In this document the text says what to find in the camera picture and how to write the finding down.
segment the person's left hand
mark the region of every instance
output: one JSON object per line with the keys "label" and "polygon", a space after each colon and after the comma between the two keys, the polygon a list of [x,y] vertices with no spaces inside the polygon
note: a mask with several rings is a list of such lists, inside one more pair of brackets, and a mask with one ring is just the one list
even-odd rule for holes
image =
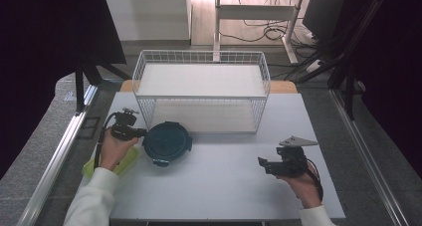
{"label": "person's left hand", "polygon": [[127,154],[127,151],[138,142],[138,138],[123,141],[111,135],[111,128],[105,131],[100,167],[113,171]]}

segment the bowl lid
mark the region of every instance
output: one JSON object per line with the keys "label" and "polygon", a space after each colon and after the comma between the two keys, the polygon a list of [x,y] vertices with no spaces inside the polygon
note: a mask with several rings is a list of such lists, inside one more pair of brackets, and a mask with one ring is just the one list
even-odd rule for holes
{"label": "bowl lid", "polygon": [[146,154],[158,166],[167,166],[192,148],[192,137],[179,123],[166,121],[154,126],[142,142]]}

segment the metal frame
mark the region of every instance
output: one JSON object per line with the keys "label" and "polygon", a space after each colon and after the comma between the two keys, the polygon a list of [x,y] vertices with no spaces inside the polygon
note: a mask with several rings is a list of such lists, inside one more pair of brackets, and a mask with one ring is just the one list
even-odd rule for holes
{"label": "metal frame", "polygon": [[298,64],[298,58],[292,48],[292,34],[295,30],[296,21],[301,11],[303,0],[299,0],[295,6],[262,6],[262,5],[221,5],[220,0],[215,0],[215,31],[214,51],[220,50],[220,20],[287,20],[289,25],[286,35],[282,38],[286,53],[292,65]]}
{"label": "metal frame", "polygon": [[54,182],[56,181],[57,176],[60,173],[63,162],[68,155],[72,143],[74,142],[78,130],[80,129],[90,107],[91,102],[93,101],[97,93],[97,87],[89,86],[85,94],[85,107],[81,110],[80,113],[72,117],[71,122],[68,125],[68,128],[65,131],[59,145],[50,160],[47,169],[44,171],[44,174],[37,185],[31,199],[29,200],[21,218],[17,225],[34,225],[37,221],[38,216],[43,209],[44,203],[47,200],[47,197],[50,193],[50,190],[53,187]]}
{"label": "metal frame", "polygon": [[391,220],[396,226],[408,226],[409,224],[400,208],[397,199],[388,186],[388,183],[385,181],[385,178],[382,175],[381,170],[378,168],[378,165],[376,164],[375,159],[373,158],[368,146],[366,145],[365,140],[360,134],[357,125],[353,120],[350,120],[349,117],[347,117],[347,112],[343,109],[344,101],[340,95],[340,92],[329,90],[329,93],[331,94],[334,103],[337,106],[338,112],[344,121],[344,125],[350,133],[354,145],[356,146],[356,149],[362,158],[363,164],[365,165],[366,170],[368,171],[369,176],[371,177],[372,182],[375,185],[375,188],[378,191],[381,200],[383,201],[385,208],[391,217]]}
{"label": "metal frame", "polygon": [[372,19],[374,18],[375,14],[377,13],[378,9],[381,7],[381,4],[384,0],[372,0],[368,10],[366,11],[365,15],[362,17],[359,25],[355,33],[353,34],[352,38],[349,41],[349,44],[346,46],[344,51],[338,55],[335,59],[323,64],[316,70],[298,78],[295,83],[301,84],[304,83],[325,71],[336,67],[329,77],[327,84],[330,89],[337,89],[341,83],[346,80],[346,98],[344,108],[347,114],[353,119],[353,111],[352,111],[352,97],[353,97],[353,86],[354,86],[354,72],[355,66],[351,64],[351,57],[354,53],[354,50],[357,47],[362,35],[364,34],[366,28],[371,23]]}

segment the wooden edge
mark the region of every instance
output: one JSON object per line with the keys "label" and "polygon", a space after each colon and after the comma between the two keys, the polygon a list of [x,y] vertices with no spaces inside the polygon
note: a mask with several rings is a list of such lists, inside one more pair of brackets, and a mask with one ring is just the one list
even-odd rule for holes
{"label": "wooden edge", "polygon": [[[132,80],[123,82],[120,88],[121,92],[132,92]],[[270,94],[297,94],[296,85],[290,81],[271,81]]]}

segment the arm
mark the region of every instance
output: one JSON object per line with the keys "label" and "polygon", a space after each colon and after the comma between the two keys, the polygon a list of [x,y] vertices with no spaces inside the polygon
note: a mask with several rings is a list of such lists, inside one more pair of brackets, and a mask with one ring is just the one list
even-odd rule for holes
{"label": "arm", "polygon": [[[316,174],[315,169],[310,164],[308,164],[308,167],[313,174]],[[307,174],[296,178],[287,176],[277,176],[277,178],[288,182],[298,198],[301,199],[304,206],[304,209],[300,210],[303,226],[335,226],[319,200],[314,181]]]}
{"label": "arm", "polygon": [[112,171],[137,141],[137,138],[120,141],[111,136],[110,129],[105,131],[100,167],[95,170],[90,183],[75,195],[66,215],[66,226],[108,225],[114,205],[112,194],[118,183],[118,176]]}

